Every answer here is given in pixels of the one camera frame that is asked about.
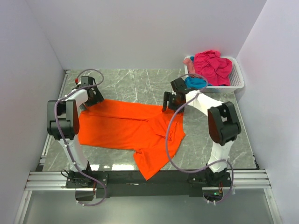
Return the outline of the orange t shirt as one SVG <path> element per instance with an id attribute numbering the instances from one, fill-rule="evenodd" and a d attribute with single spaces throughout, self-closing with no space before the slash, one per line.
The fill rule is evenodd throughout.
<path id="1" fill-rule="evenodd" d="M 185 137 L 183 114 L 178 114 L 168 138 L 166 131 L 174 112 L 162 112 L 160 105 L 106 99 L 79 116 L 80 144 L 119 150 L 133 150 L 134 160 L 145 180 L 152 178 L 178 151 Z"/>

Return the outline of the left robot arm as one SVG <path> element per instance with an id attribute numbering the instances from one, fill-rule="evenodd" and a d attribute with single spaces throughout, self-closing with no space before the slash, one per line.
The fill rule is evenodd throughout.
<path id="1" fill-rule="evenodd" d="M 69 94 L 47 102 L 47 132 L 64 148 L 70 172 L 79 173 L 77 182 L 84 188 L 92 185 L 93 175 L 78 140 L 79 114 L 103 100 L 95 79 L 83 76 Z"/>

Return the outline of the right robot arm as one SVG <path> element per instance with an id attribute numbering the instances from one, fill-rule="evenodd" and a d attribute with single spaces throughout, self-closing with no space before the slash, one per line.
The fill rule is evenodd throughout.
<path id="1" fill-rule="evenodd" d="M 208 131 L 213 144 L 208 164 L 200 169 L 187 171 L 177 167 L 171 160 L 168 140 L 165 140 L 165 149 L 169 161 L 177 170 L 184 173 L 206 171 L 206 183 L 210 186 L 216 186 L 226 174 L 230 149 L 242 130 L 235 106 L 230 101 L 217 101 L 194 87 L 188 88 L 181 77 L 173 80 L 171 86 L 173 93 L 165 92 L 163 102 L 163 112 L 166 109 L 174 111 L 166 131 L 166 138 L 168 138 L 176 115 L 183 112 L 185 106 L 189 105 L 207 116 Z"/>

